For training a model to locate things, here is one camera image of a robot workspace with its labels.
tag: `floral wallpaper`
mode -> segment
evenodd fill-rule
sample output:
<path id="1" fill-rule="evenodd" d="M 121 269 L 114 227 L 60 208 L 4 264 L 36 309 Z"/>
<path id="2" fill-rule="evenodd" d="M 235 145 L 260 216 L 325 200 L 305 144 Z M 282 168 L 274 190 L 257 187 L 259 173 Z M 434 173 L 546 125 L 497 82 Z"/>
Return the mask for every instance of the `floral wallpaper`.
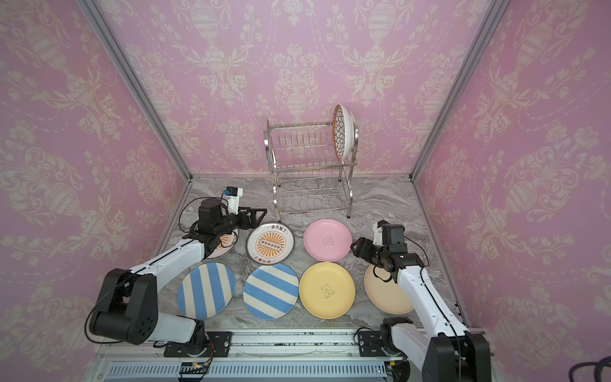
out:
<path id="1" fill-rule="evenodd" d="M 489 0 L 97 0 L 194 174 L 264 174 L 265 120 L 360 128 L 408 173 Z"/>
<path id="2" fill-rule="evenodd" d="M 0 2 L 0 369 L 81 381 L 103 276 L 150 258 L 184 185 L 73 0 Z"/>
<path id="3" fill-rule="evenodd" d="M 512 1 L 418 183 L 508 381 L 611 354 L 610 12 Z"/>

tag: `two-tier dish rack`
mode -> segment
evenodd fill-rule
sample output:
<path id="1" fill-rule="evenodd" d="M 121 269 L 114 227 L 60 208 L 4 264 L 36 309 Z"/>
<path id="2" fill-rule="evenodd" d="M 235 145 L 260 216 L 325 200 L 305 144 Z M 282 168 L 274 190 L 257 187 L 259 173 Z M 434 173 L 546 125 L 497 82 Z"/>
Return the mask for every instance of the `two-tier dish rack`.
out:
<path id="1" fill-rule="evenodd" d="M 353 125 L 354 143 L 342 160 L 334 145 L 333 122 L 275 126 L 267 122 L 263 136 L 278 220 L 283 214 L 330 210 L 347 210 L 350 217 L 359 145 L 359 130 Z"/>

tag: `plate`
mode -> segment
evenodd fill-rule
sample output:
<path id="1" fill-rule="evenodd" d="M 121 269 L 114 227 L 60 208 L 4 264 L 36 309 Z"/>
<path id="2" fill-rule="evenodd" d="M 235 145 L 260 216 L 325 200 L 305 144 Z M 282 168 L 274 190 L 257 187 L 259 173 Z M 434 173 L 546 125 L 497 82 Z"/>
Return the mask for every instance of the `plate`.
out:
<path id="1" fill-rule="evenodd" d="M 322 262 L 336 262 L 350 252 L 352 234 L 337 220 L 317 220 L 305 231 L 304 246 L 314 259 Z"/>
<path id="2" fill-rule="evenodd" d="M 262 265 L 244 285 L 244 304 L 253 316 L 274 320 L 287 314 L 299 297 L 299 280 L 284 264 Z"/>
<path id="3" fill-rule="evenodd" d="M 295 247 L 293 232 L 282 223 L 261 224 L 248 235 L 246 252 L 252 260 L 263 265 L 278 264 Z"/>
<path id="4" fill-rule="evenodd" d="M 345 161 L 354 145 L 354 117 L 338 104 L 333 112 L 333 146 L 337 159 Z"/>
<path id="5" fill-rule="evenodd" d="M 301 277 L 299 297 L 316 317 L 330 320 L 350 309 L 356 290 L 347 270 L 335 263 L 312 265 Z"/>
<path id="6" fill-rule="evenodd" d="M 178 308 L 185 317 L 204 320 L 229 303 L 235 291 L 233 272 L 221 263 L 206 263 L 192 270 L 178 289 Z"/>
<path id="7" fill-rule="evenodd" d="M 365 291 L 375 306 L 386 313 L 405 314 L 414 310 L 414 305 L 403 289 L 393 280 L 384 282 L 373 274 L 375 267 L 370 265 L 365 272 Z M 390 273 L 382 268 L 376 269 L 376 274 L 388 280 Z"/>
<path id="8" fill-rule="evenodd" d="M 233 230 L 233 233 L 230 233 L 229 235 L 221 236 L 221 243 L 218 247 L 216 247 L 210 256 L 206 257 L 206 259 L 216 259 L 217 257 L 223 256 L 233 249 L 233 246 L 237 241 L 238 230 Z"/>

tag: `gray marble surface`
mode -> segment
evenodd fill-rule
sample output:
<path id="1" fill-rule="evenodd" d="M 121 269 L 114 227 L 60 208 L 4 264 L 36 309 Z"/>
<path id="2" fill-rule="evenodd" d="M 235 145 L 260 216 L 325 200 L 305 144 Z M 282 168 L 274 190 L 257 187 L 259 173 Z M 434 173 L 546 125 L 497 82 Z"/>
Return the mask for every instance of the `gray marble surface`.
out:
<path id="1" fill-rule="evenodd" d="M 244 189 L 244 196 L 240 205 L 253 208 L 267 208 L 265 221 L 275 221 L 274 206 L 271 195 L 271 183 L 267 178 L 197 178 L 194 179 L 193 189 L 188 201 L 200 196 L 219 196 L 227 186 L 237 186 Z M 353 178 L 354 205 L 352 217 L 346 218 L 345 211 L 325 211 L 316 213 L 300 213 L 283 215 L 282 222 L 290 227 L 295 235 L 295 248 L 291 255 L 283 262 L 295 271 L 301 279 L 303 273 L 318 261 L 310 256 L 303 247 L 303 234 L 307 226 L 318 219 L 336 219 L 344 223 L 353 238 L 363 236 L 373 239 L 371 226 L 374 222 L 385 219 L 388 222 L 400 223 L 405 226 L 407 237 L 422 245 L 428 254 L 431 265 L 429 274 L 433 284 L 446 301 L 453 308 L 454 297 L 448 287 L 446 275 L 442 272 L 439 255 L 434 250 L 432 239 L 426 226 L 425 218 L 417 202 L 414 187 L 406 178 Z M 183 229 L 197 220 L 197 207 L 199 201 L 192 203 L 183 213 L 181 223 Z M 170 239 L 170 245 L 175 245 L 184 234 L 176 228 Z M 358 259 L 350 252 L 337 263 L 346 268 L 356 287 L 356 297 L 350 310 L 343 316 L 333 320 L 323 320 L 313 316 L 298 300 L 295 307 L 283 317 L 266 321 L 254 317 L 242 299 L 242 292 L 246 278 L 258 267 L 246 254 L 246 238 L 248 232 L 240 231 L 235 247 L 226 255 L 204 262 L 220 262 L 231 269 L 235 275 L 235 292 L 233 298 L 223 311 L 206 319 L 206 327 L 210 329 L 233 328 L 348 328 L 369 326 L 377 328 L 383 318 L 392 315 L 378 309 L 367 297 L 363 285 L 365 270 L 369 266 L 364 260 Z M 422 255 L 422 251 L 408 242 L 410 252 Z M 196 264 L 170 281 L 159 293 L 159 310 L 168 314 L 181 314 L 176 299 L 178 288 L 182 279 Z M 419 324 L 417 314 L 413 310 L 407 314 L 414 323 Z"/>

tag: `pink plate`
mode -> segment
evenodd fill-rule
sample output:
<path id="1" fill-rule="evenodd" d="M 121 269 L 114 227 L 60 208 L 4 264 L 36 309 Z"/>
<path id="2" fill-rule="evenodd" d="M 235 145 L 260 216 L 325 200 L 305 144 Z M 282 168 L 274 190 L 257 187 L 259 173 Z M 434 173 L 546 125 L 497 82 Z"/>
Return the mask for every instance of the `pink plate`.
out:
<path id="1" fill-rule="evenodd" d="M 304 246 L 314 259 L 336 262 L 350 252 L 352 235 L 348 228 L 337 220 L 317 220 L 305 231 Z"/>

